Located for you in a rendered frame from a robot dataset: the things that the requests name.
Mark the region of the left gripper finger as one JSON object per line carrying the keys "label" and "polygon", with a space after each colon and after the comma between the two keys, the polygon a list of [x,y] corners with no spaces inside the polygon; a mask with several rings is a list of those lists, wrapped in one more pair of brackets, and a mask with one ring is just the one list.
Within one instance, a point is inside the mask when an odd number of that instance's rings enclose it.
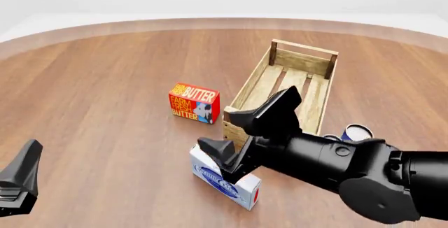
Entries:
{"label": "left gripper finger", "polygon": [[0,187],[19,188],[38,194],[37,175],[43,146],[36,139],[27,141],[13,160],[0,171]]}

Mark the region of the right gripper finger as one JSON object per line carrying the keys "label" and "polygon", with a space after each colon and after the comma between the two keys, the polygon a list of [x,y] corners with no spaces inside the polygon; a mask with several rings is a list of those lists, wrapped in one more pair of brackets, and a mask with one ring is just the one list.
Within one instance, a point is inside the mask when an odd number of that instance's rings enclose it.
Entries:
{"label": "right gripper finger", "polygon": [[199,137],[197,142],[202,152],[210,156],[220,169],[230,171],[235,160],[235,145],[233,141],[218,141]]}
{"label": "right gripper finger", "polygon": [[230,123],[240,127],[249,136],[262,136],[263,126],[259,123],[258,109],[229,113]]}

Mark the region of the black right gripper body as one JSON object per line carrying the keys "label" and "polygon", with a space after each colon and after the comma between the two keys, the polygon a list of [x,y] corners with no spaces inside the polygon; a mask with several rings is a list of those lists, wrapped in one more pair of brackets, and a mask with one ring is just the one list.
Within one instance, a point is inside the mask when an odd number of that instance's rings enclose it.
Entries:
{"label": "black right gripper body", "polygon": [[220,165],[220,172],[225,181],[235,184],[260,166],[256,158],[258,155],[256,141],[256,137],[250,136],[239,152],[235,150],[233,141],[229,142]]}

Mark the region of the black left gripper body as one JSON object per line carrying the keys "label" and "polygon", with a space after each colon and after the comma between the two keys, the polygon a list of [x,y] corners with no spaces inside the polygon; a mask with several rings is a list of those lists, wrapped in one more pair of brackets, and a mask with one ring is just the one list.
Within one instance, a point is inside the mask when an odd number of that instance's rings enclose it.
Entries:
{"label": "black left gripper body", "polygon": [[0,181],[0,215],[29,215],[37,198],[35,183]]}

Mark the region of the wooden slat tray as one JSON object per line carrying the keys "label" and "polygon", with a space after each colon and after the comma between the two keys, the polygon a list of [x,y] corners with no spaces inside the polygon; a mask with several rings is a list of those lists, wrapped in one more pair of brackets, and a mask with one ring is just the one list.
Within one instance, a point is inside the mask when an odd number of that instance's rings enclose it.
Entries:
{"label": "wooden slat tray", "polygon": [[223,111],[223,138],[241,150],[249,137],[230,122],[230,113],[252,110],[270,95],[296,86],[302,103],[295,110],[305,133],[320,135],[337,66],[337,51],[273,39],[243,87]]}

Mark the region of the white and blue cream cheese box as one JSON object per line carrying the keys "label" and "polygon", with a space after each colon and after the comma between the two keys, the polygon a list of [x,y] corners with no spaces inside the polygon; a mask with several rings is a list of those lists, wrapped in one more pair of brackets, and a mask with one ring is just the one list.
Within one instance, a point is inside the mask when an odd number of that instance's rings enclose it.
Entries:
{"label": "white and blue cream cheese box", "polygon": [[189,155],[194,175],[248,211],[256,205],[262,182],[259,177],[250,173],[235,184],[229,183],[223,179],[217,164],[198,144],[190,149]]}

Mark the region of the red butter box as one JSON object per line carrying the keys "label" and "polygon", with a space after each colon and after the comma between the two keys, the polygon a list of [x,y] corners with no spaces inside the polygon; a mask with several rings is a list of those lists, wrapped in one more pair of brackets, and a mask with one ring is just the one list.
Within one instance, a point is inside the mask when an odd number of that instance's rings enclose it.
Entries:
{"label": "red butter box", "polygon": [[172,114],[214,124],[220,114],[220,92],[205,87],[177,83],[169,92]]}

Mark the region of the blue tin with white lid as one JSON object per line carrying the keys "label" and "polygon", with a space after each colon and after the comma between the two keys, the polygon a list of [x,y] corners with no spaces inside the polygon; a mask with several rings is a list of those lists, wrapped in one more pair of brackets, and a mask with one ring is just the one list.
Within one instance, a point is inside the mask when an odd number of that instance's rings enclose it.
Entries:
{"label": "blue tin with white lid", "polygon": [[343,141],[362,141],[373,137],[372,131],[362,124],[348,124],[341,135]]}

